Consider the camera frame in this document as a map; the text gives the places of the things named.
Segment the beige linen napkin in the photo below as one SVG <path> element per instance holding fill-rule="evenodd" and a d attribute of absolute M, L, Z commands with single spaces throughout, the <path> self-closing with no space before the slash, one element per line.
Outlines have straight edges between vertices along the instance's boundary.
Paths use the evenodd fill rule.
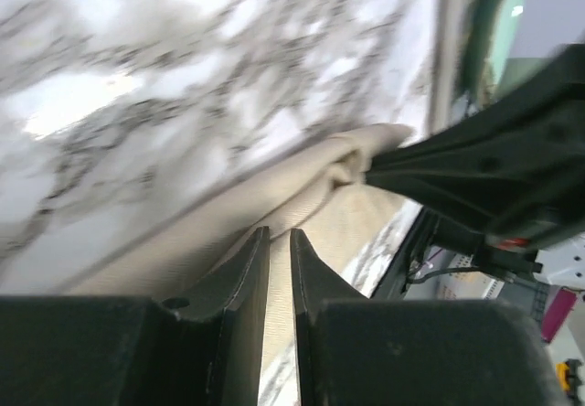
<path fill-rule="evenodd" d="M 364 295 L 390 264 L 416 207 L 366 184 L 374 155 L 411 136 L 401 124 L 333 134 L 187 212 L 154 236 L 73 278 L 64 294 L 164 299 L 215 269 L 258 227 L 270 230 L 270 280 L 259 402 L 299 401 L 289 237 L 303 230 L 319 257 Z"/>

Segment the floral teal serving tray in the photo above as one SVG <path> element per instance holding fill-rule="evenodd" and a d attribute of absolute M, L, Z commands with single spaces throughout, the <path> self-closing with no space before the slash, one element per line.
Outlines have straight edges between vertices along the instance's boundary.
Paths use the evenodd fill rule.
<path fill-rule="evenodd" d="M 526 0 L 470 0 L 458 92 L 478 108 L 495 96 Z"/>

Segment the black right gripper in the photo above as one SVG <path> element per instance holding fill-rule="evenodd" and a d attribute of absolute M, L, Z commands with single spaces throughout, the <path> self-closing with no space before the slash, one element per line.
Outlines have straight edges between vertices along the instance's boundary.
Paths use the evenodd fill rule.
<path fill-rule="evenodd" d="M 452 272 L 551 275 L 543 251 L 584 231 L 584 47 L 431 138 L 378 155 L 367 182 L 438 216 L 432 242 L 471 259 Z"/>

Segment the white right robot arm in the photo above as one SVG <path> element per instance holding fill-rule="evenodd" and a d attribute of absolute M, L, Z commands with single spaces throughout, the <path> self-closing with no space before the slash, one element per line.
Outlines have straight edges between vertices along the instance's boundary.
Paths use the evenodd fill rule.
<path fill-rule="evenodd" d="M 367 182 L 421 213 L 384 283 L 407 283 L 430 247 L 473 271 L 584 287 L 584 47 L 425 141 L 378 155 Z"/>

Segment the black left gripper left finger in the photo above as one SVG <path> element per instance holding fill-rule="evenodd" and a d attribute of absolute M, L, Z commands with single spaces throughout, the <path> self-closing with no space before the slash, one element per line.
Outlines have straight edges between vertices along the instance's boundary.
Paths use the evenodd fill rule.
<path fill-rule="evenodd" d="M 270 233 L 185 294 L 7 296 L 4 405 L 253 405 L 258 400 Z"/>

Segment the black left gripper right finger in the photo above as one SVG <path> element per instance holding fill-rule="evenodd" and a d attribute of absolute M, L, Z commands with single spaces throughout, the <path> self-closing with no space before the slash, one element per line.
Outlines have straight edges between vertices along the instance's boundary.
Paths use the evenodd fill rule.
<path fill-rule="evenodd" d="M 534 322 L 493 301 L 379 301 L 290 236 L 303 405 L 561 405 Z"/>

